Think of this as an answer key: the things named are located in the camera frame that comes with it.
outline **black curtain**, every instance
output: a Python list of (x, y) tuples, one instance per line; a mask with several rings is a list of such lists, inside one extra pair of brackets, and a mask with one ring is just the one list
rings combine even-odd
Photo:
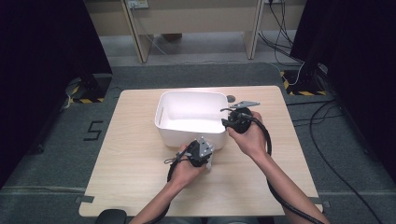
[(394, 0), (308, 0), (291, 50), (305, 62), (328, 66), (337, 98), (366, 151), (382, 161), (394, 182), (395, 10)]
[(82, 0), (0, 1), (0, 187), (45, 134), (75, 77), (111, 74)]

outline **wooden table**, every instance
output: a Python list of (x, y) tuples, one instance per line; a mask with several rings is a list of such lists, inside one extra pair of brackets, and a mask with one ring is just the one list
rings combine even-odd
[[(233, 95), (236, 102), (260, 102), (251, 107), (262, 114), (273, 142), (273, 157), (308, 197), (318, 197), (304, 154), (278, 87), (220, 87), (177, 89)], [(85, 192), (93, 202), (81, 203), (84, 217), (119, 208), (135, 216), (164, 186), (177, 148), (166, 147), (154, 124), (160, 96), (168, 89), (123, 91), (109, 124)], [(168, 216), (282, 216), (265, 176), (227, 135), (216, 150), (212, 169), (196, 179), (172, 201)]]

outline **forearm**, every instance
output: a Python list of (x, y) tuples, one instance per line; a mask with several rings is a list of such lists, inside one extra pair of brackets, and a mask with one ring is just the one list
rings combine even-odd
[[(252, 158), (267, 177), (277, 194), (293, 207), (303, 211), (324, 223), (329, 223), (325, 216), (300, 190), (300, 188), (282, 171), (282, 169), (268, 155)], [(284, 207), (285, 214), (291, 223), (310, 223), (307, 220), (295, 215)]]
[(158, 217), (183, 187), (168, 182), (163, 189), (132, 219), (130, 224), (141, 224)]

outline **finger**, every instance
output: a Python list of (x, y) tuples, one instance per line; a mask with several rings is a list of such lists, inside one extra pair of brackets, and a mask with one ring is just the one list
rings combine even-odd
[(253, 118), (258, 119), (262, 122), (262, 115), (259, 112), (251, 111), (251, 114), (253, 115)]
[(197, 169), (199, 170), (199, 173), (201, 174), (203, 171), (206, 170), (206, 163), (203, 164), (201, 167), (197, 167)]
[(178, 151), (183, 151), (184, 149), (186, 149), (187, 145), (183, 144), (181, 145), (181, 147), (178, 149)]
[(230, 135), (231, 138), (235, 139), (235, 136), (237, 135), (237, 132), (233, 128), (227, 127), (227, 132), (228, 132), (228, 135)]

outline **person's left hand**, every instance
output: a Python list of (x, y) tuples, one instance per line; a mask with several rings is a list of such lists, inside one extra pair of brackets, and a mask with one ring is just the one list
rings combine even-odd
[[(187, 145), (181, 146), (179, 151), (183, 151), (186, 147)], [(182, 161), (176, 166), (169, 182), (172, 182), (178, 188), (184, 189), (206, 169), (206, 164), (201, 167), (194, 167), (186, 156), (183, 156), (181, 159)]]

